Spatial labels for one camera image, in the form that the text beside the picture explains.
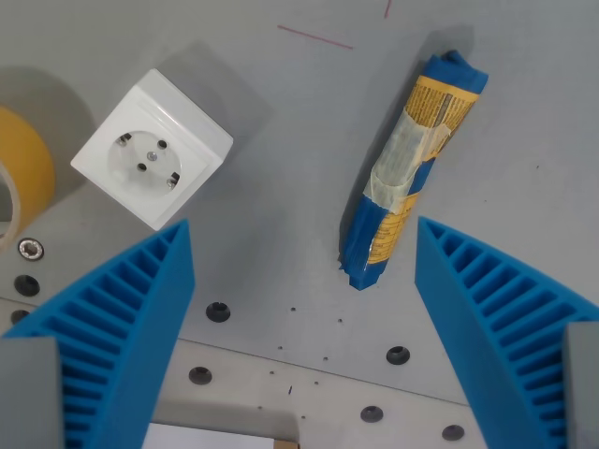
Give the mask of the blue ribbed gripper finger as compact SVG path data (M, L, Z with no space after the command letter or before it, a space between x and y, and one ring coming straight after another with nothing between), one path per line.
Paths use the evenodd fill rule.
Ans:
M189 223L159 231L23 318L7 339L52 338L68 448L140 448L194 294Z
M589 300L421 216L415 284L489 448L567 445L562 342Z

